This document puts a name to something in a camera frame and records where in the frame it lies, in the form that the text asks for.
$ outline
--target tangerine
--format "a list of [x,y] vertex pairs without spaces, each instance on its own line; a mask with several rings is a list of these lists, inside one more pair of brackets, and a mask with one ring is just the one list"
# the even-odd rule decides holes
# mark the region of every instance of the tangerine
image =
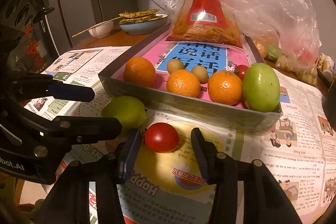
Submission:
[[201,84],[197,76],[186,69],[174,71],[167,79],[167,91],[190,97],[197,97]]
[[124,81],[149,87],[154,84],[155,78],[155,68],[147,59],[137,56],[127,61]]
[[208,93],[216,103],[235,105],[242,96],[242,81],[233,72],[220,70],[209,78]]

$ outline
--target blue sticker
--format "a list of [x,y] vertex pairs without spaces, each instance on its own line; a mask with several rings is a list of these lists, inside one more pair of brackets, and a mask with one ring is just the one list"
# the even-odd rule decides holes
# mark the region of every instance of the blue sticker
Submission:
[[200,43],[178,43],[157,67],[157,70],[167,71],[167,63],[172,59],[179,59],[184,68],[191,71],[193,67],[205,67],[211,76],[218,70],[227,69],[226,48]]

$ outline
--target red tomato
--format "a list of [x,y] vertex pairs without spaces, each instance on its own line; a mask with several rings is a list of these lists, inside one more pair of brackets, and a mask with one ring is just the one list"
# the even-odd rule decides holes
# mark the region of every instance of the red tomato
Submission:
[[157,153],[174,151],[179,144],[179,139],[177,130],[164,122],[152,124],[145,133],[145,144]]
[[235,74],[238,75],[238,77],[243,80],[245,76],[245,72],[247,71],[249,67],[245,65],[238,65],[235,68]]

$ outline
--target kimchi package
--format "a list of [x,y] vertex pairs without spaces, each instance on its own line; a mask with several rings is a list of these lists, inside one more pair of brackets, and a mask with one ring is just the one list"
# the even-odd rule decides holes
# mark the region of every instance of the kimchi package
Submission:
[[242,48],[232,12],[219,0],[179,0],[168,41],[192,41]]

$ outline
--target bowl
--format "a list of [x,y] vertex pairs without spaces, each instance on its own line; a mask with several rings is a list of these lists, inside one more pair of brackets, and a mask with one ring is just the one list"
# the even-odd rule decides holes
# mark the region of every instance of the bowl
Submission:
[[104,23],[103,25],[100,25],[98,27],[95,27],[95,28],[89,30],[89,33],[92,37],[95,37],[95,38],[99,39],[99,38],[103,38],[103,37],[108,36],[110,34],[110,32],[112,31],[112,29],[113,29],[113,21],[111,21],[111,22],[106,21],[106,23]]
[[151,21],[124,24],[119,23],[119,25],[122,30],[131,35],[149,34],[164,26],[168,21],[167,14],[156,14],[156,16],[159,18]]

